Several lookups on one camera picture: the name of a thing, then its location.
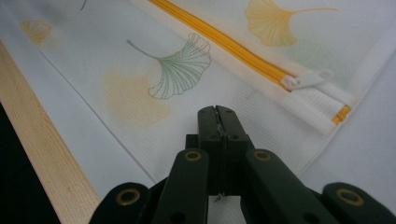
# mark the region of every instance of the clamp jaw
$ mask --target clamp jaw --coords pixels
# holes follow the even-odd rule
[[[255,149],[235,113],[198,111],[198,134],[187,134],[167,178],[147,189],[126,183],[111,190],[91,223],[204,224],[208,196],[241,196],[247,224],[396,223],[396,217],[354,186],[308,188],[273,152]]]

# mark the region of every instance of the white zipper slider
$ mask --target white zipper slider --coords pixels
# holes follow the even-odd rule
[[[304,87],[316,86],[332,79],[330,70],[320,70],[301,77],[285,76],[280,83],[288,90],[293,91]]]

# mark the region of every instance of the wooden strip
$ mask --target wooden strip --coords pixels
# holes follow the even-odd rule
[[[0,102],[62,223],[88,223],[100,200],[0,41]]]

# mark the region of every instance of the zipper teeth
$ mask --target zipper teeth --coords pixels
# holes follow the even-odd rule
[[[350,112],[350,107],[345,105],[340,112],[334,117],[334,119],[332,120],[332,122],[336,125],[340,124],[341,122],[343,122],[346,118],[347,115]]]
[[[167,0],[149,0],[150,3],[166,11],[176,19],[180,20],[184,24],[189,25],[193,30],[204,35],[206,38],[212,40],[223,49],[230,52],[235,58],[246,64],[254,71],[273,81],[276,85],[280,86],[284,90],[285,87],[280,83],[285,76],[295,77],[295,75],[287,73],[283,69],[268,63],[261,57],[257,56],[250,50],[246,49],[224,33],[220,32],[216,28],[207,24],[205,21],[191,15],[189,12],[183,10],[180,7],[168,2]],[[350,107],[345,105],[343,109],[333,118],[332,122],[335,125],[343,122],[347,118],[347,114],[350,112]]]

